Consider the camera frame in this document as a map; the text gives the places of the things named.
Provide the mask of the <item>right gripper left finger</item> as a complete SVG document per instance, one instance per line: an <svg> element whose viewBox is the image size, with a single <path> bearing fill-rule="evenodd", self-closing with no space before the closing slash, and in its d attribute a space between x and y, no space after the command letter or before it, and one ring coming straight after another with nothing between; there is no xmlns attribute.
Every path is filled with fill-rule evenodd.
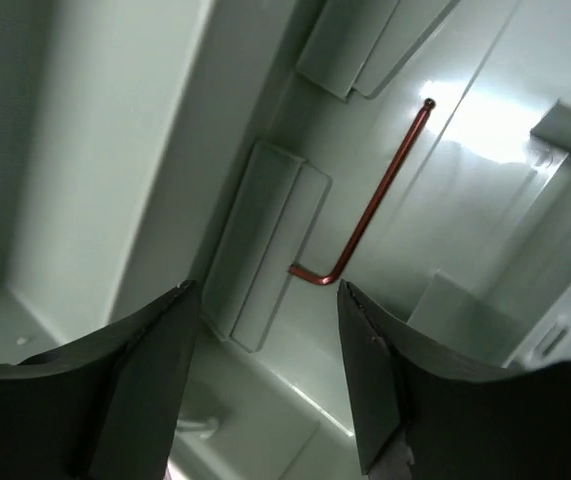
<svg viewBox="0 0 571 480"><path fill-rule="evenodd" d="M198 331L186 281L137 312L0 364L0 479L162 479Z"/></svg>

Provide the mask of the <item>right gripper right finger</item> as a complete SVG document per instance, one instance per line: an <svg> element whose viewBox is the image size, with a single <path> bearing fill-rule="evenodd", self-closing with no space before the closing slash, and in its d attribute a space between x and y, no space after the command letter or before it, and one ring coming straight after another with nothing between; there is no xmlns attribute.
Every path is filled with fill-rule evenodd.
<svg viewBox="0 0 571 480"><path fill-rule="evenodd" d="M337 312L365 476L571 479L571 360L528 372L484 364L347 281Z"/></svg>

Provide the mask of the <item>green plastic toolbox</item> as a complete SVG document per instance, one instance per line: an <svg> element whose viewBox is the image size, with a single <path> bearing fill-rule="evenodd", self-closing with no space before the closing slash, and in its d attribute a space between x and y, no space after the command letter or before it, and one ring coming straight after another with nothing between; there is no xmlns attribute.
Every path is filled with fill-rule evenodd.
<svg viewBox="0 0 571 480"><path fill-rule="evenodd" d="M330 272L426 98L437 105ZM571 360L571 1L0 1L0 364L186 281L162 479L370 479L337 291Z"/></svg>

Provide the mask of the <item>medium red hex key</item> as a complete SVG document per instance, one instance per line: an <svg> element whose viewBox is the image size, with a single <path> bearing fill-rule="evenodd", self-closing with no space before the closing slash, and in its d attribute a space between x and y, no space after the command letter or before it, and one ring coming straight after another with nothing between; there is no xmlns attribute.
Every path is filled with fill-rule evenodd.
<svg viewBox="0 0 571 480"><path fill-rule="evenodd" d="M433 98L426 98L421 108L417 111L414 120L407 130L402 142L397 148L394 156L382 176L376 190L372 194L365 210L360 216L356 226L354 227L347 243L341 251L338 259L329 273L321 275L316 273L300 263L292 263L287 272L309 284L316 286L327 286L335 283L343 274L349 261L359 246L369 224L379 209L384 197L386 196L390 186L396 179L401 167L406 161L409 153L415 145L417 139L424 130L433 110L436 108L436 101Z"/></svg>

